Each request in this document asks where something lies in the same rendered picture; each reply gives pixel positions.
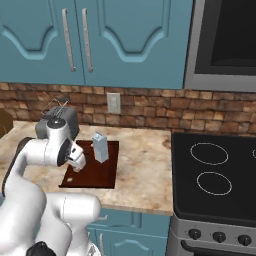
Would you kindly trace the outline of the silver microwave oven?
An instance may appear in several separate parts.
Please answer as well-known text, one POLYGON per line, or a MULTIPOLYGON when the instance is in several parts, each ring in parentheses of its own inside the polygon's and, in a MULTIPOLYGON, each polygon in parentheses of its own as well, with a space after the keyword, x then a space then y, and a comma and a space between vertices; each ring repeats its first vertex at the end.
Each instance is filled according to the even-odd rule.
POLYGON ((256 0, 195 0, 184 87, 256 92, 256 0))

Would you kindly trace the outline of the teal base cupboard door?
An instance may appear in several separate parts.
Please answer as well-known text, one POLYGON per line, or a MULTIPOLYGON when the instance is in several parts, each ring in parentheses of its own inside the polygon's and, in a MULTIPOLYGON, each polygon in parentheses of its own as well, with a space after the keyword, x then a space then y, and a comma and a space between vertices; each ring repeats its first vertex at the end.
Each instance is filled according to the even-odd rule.
POLYGON ((91 241, 100 247, 102 256, 165 256, 167 238, 153 235, 109 231, 89 227, 91 241))

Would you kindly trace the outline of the brown box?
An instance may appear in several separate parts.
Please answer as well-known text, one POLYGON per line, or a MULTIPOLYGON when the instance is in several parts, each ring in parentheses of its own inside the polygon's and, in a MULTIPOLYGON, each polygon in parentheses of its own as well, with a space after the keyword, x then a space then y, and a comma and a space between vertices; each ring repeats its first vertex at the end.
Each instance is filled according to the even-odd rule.
POLYGON ((0 139, 13 128, 13 117, 4 109, 0 109, 0 139))

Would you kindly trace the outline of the black stove knob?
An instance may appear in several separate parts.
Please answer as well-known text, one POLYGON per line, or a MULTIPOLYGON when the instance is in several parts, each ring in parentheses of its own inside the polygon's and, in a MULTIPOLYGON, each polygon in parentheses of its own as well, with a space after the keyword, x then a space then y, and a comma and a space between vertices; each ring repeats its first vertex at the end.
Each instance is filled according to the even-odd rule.
POLYGON ((243 246, 248 246, 252 243, 252 239, 249 235, 240 235, 238 237, 238 242, 243 246))
POLYGON ((189 237, 192 238, 193 240, 197 240, 201 237, 201 231, 198 229, 190 229, 188 234, 189 237))
POLYGON ((226 235, 224 232, 214 232, 213 239, 218 243, 222 243, 226 240, 226 235))

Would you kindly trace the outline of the black and silver stove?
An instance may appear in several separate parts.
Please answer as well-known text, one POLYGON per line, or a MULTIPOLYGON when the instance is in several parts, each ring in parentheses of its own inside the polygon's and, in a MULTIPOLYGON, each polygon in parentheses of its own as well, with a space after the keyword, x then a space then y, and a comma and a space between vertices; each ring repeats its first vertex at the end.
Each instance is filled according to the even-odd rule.
POLYGON ((173 216, 166 256, 196 256, 189 246, 256 254, 256 138, 174 133, 173 216), (201 231, 193 240, 190 229, 201 231), (214 232, 224 232, 218 243, 214 232), (252 243, 243 246, 240 235, 252 243))

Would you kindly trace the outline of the teal drawer front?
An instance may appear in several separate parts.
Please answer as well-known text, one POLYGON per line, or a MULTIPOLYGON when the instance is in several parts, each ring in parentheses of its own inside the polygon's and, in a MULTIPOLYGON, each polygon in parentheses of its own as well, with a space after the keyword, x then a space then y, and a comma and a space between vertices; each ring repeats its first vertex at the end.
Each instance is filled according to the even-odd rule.
POLYGON ((169 216, 102 209, 100 217, 104 219, 94 222, 93 226, 103 227, 113 231, 124 231, 160 237, 168 236, 170 224, 169 216))

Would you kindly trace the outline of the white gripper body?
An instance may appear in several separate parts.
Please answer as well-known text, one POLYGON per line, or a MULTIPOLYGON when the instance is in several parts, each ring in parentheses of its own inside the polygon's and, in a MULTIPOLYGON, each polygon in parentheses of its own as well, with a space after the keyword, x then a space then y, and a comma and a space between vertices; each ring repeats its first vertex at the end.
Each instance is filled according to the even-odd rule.
POLYGON ((68 164, 72 166, 75 172, 80 172, 86 165, 84 154, 70 155, 68 158, 68 164))

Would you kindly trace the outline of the grey wall outlet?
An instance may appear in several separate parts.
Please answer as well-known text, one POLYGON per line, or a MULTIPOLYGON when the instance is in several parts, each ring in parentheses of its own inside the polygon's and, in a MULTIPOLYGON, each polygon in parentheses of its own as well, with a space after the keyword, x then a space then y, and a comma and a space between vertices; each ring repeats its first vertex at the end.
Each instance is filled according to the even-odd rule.
POLYGON ((107 107, 108 112, 112 114, 121 113, 121 100, 119 93, 108 93, 107 94, 107 107))

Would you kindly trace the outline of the grey toaster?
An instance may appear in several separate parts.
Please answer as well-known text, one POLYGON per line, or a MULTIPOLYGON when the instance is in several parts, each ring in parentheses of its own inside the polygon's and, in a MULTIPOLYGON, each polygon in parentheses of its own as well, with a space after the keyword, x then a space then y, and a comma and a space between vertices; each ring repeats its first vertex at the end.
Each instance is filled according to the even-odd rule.
POLYGON ((71 138, 75 139, 79 134, 79 125, 76 109, 68 107, 68 98, 54 98, 41 111, 42 117, 35 126, 36 135, 39 139, 47 138, 46 123, 53 117, 65 119, 71 133, 71 138))

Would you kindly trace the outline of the grey-blue milk carton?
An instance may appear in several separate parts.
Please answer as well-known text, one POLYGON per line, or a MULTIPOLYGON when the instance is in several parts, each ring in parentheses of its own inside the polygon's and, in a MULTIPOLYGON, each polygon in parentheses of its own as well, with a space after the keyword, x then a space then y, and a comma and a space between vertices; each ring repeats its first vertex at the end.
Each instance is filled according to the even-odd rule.
POLYGON ((96 132, 92 137, 94 157, 103 163, 109 159, 107 137, 103 134, 96 132))

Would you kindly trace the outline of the teal wall cupboard door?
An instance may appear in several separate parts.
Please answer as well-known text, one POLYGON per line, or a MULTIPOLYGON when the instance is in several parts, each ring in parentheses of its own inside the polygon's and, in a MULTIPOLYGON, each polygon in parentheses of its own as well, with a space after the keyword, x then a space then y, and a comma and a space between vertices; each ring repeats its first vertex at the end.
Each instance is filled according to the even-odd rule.
POLYGON ((0 0, 0 82, 85 83, 74 0, 0 0), (63 8, 76 72, 68 62, 63 8))
POLYGON ((85 83, 180 89, 193 0, 75 0, 85 83), (82 9, 87 8, 93 72, 88 71, 82 9))

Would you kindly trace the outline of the dark brown tray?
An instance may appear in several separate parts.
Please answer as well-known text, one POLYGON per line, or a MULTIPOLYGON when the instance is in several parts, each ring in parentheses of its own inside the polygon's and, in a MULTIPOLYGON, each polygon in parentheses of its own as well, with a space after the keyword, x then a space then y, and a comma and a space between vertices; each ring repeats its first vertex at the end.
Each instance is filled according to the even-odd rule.
POLYGON ((80 172, 75 172, 68 166, 60 188, 97 188, 114 189, 119 153, 119 142, 108 142, 109 159, 104 163, 98 162, 94 157, 94 150, 89 140, 77 140, 77 144, 83 148, 86 165, 80 172))

